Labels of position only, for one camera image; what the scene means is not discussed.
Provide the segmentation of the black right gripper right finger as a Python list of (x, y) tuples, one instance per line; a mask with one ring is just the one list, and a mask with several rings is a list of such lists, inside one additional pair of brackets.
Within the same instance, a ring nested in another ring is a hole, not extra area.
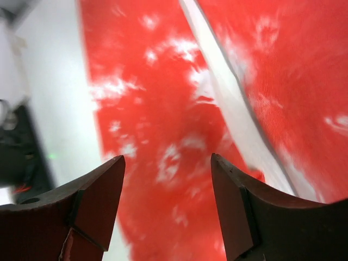
[(228, 260), (347, 260), (347, 200), (286, 194), (218, 154), (211, 169)]

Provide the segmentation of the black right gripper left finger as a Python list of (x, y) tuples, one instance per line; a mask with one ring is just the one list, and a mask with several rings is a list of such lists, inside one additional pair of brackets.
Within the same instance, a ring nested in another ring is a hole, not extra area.
[(1, 206), (1, 260), (102, 260), (125, 175), (117, 156), (21, 204)]

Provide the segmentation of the orange white tie-dye trousers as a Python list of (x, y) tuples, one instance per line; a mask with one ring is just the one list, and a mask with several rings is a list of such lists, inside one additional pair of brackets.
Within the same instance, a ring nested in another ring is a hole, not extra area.
[[(347, 198), (347, 1), (200, 1), (302, 198)], [(178, 1), (80, 1), (103, 158), (122, 154), (127, 260), (225, 260), (210, 172), (252, 177)]]

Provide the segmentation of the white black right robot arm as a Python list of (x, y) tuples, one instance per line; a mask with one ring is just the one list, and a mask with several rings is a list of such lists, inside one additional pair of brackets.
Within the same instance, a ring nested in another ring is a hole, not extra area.
[[(101, 260), (119, 205), (125, 158), (52, 189), (29, 121), (1, 100), (1, 186), (34, 197), (1, 206), (1, 260)], [(228, 260), (347, 260), (347, 200), (317, 203), (285, 194), (211, 157), (215, 202)]]

